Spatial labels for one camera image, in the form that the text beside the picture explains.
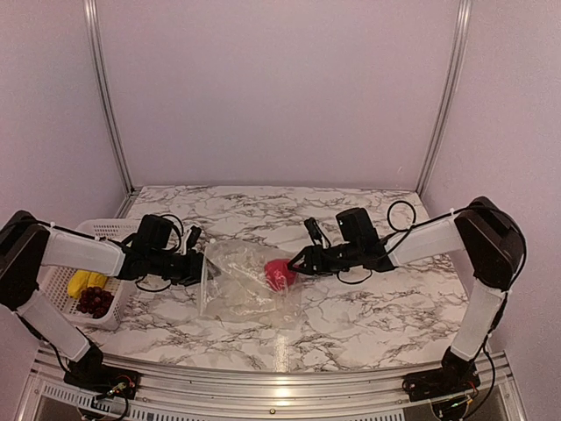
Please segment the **red fake bell pepper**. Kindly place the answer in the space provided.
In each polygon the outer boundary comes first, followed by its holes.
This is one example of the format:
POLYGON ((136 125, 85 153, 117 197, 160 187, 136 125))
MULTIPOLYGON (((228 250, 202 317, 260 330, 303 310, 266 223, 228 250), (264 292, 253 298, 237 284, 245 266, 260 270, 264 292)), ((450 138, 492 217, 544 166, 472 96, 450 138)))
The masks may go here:
POLYGON ((295 284, 296 272, 288 268, 289 260, 270 260, 265 266, 265 275, 268 286, 275 292, 289 289, 295 284))

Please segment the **clear zip top bag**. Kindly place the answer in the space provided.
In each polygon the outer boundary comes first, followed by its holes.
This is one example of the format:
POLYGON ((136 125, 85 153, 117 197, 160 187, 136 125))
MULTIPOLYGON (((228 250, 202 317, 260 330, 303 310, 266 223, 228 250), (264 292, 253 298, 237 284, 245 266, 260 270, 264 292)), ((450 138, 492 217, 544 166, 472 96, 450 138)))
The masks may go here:
POLYGON ((257 323, 291 329, 302 316, 302 281, 275 292, 267 284, 264 266, 275 259, 290 260, 277 247, 240 239, 211 241, 204 259, 216 264, 222 274, 216 279, 202 275, 197 306, 199 316, 227 323, 257 323))

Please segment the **purple fake grape bunch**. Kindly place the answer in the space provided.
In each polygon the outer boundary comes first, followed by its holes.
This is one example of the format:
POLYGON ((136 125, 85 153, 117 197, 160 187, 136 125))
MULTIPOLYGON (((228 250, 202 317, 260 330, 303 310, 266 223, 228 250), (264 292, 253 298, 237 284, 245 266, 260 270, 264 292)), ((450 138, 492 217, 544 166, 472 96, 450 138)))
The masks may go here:
POLYGON ((114 296, 101 287, 88 287, 80 294, 77 310, 92 318, 101 318, 108 313, 113 299, 114 296))

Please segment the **yellow fake banana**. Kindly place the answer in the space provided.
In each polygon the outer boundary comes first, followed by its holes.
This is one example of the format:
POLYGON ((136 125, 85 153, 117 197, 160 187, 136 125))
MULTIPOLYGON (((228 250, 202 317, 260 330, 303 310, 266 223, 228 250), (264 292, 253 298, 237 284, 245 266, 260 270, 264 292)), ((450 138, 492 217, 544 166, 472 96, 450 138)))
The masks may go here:
POLYGON ((67 285, 67 293, 73 299, 79 299, 82 292, 88 287, 89 271, 77 270, 67 285))

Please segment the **yellow fake lemon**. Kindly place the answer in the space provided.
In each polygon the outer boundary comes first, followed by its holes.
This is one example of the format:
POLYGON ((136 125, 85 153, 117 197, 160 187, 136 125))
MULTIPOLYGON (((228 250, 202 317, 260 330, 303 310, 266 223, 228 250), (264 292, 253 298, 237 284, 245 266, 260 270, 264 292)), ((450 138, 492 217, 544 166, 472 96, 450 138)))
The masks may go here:
POLYGON ((104 289, 109 277, 107 275, 90 272, 88 277, 87 287, 89 289, 104 289))

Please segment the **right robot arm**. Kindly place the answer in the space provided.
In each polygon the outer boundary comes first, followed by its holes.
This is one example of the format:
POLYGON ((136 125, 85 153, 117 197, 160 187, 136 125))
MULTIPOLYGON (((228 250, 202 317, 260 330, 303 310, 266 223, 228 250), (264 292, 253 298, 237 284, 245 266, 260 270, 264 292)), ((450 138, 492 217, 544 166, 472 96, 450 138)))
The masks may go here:
POLYGON ((339 275, 356 267, 386 273, 438 255, 465 256, 472 270, 468 307, 434 375, 440 391, 455 391, 500 323, 526 264, 527 241, 520 226, 485 196, 407 228, 394 228, 386 237, 378 234, 364 208, 344 210, 336 220, 340 245, 325 238, 315 219, 306 220, 312 243, 288 263, 289 270, 308 276, 339 275))

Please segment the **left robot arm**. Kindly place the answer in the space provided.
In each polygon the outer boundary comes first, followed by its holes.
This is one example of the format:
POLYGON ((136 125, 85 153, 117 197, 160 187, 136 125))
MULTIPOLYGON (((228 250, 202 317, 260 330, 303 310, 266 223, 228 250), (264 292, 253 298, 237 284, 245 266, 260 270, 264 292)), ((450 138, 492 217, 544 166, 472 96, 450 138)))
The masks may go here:
POLYGON ((136 232, 116 241, 39 221, 20 210, 1 230, 1 305, 68 358, 67 377, 102 390, 111 379, 102 351, 42 293, 39 271, 82 269, 126 282, 154 275, 173 285, 190 286, 202 277, 204 256, 195 250, 201 232, 194 226, 178 246, 168 247, 178 227, 168 218, 149 214, 136 232))

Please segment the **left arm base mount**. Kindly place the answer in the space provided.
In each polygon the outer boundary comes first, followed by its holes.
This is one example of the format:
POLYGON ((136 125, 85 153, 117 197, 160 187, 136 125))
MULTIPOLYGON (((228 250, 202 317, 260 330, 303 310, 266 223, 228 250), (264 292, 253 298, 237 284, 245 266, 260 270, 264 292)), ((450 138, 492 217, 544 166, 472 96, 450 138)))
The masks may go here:
POLYGON ((118 384, 123 383, 124 389, 116 393, 132 400, 137 392, 140 373, 134 370, 102 365, 90 374, 79 373, 78 370, 65 373, 64 382, 78 388, 95 391, 98 395, 106 395, 118 384))

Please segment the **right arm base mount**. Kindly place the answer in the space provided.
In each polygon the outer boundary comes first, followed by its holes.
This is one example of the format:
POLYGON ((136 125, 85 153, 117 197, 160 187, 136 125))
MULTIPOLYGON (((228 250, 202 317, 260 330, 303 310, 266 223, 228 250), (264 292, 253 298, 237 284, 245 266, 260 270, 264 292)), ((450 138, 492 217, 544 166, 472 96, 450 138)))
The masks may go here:
POLYGON ((480 379, 474 370, 459 379, 443 368, 436 368, 405 375, 401 386, 411 402, 419 402, 468 390, 474 391, 479 385, 480 379))

